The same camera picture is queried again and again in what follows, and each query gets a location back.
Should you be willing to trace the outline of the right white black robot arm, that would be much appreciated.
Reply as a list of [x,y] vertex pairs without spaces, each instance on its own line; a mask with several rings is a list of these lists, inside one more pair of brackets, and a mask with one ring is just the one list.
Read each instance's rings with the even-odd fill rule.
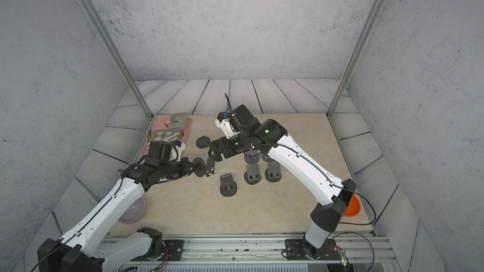
[[217,162],[256,150],[280,163],[313,194],[318,204],[301,240],[301,254],[318,259],[323,245],[340,224],[355,194],[353,180],[342,180],[319,165],[273,119],[260,123],[244,105],[221,112],[215,120],[224,137],[212,141],[209,157]]

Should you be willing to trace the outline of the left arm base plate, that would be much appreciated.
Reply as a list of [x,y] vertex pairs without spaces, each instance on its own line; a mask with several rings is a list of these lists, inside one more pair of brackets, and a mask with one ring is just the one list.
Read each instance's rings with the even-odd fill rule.
[[181,261],[184,243],[184,240],[163,240],[160,250],[149,251],[147,254],[132,259],[132,261]]

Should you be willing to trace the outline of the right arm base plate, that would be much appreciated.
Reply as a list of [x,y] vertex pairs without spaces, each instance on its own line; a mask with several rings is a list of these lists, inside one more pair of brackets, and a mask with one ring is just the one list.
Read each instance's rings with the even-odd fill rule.
[[283,257],[288,260],[339,260],[339,247],[333,239],[327,239],[322,247],[315,248],[305,239],[286,239]]

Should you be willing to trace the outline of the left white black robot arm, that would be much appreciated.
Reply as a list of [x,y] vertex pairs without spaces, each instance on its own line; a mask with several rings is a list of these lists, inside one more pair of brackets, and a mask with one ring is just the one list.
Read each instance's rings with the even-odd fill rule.
[[148,154],[129,165],[106,197],[58,240],[47,239],[38,249],[40,271],[112,271],[138,257],[167,261],[160,231],[143,227],[105,251],[98,247],[121,216],[152,186],[204,173],[203,159],[181,157],[180,142],[151,142]]

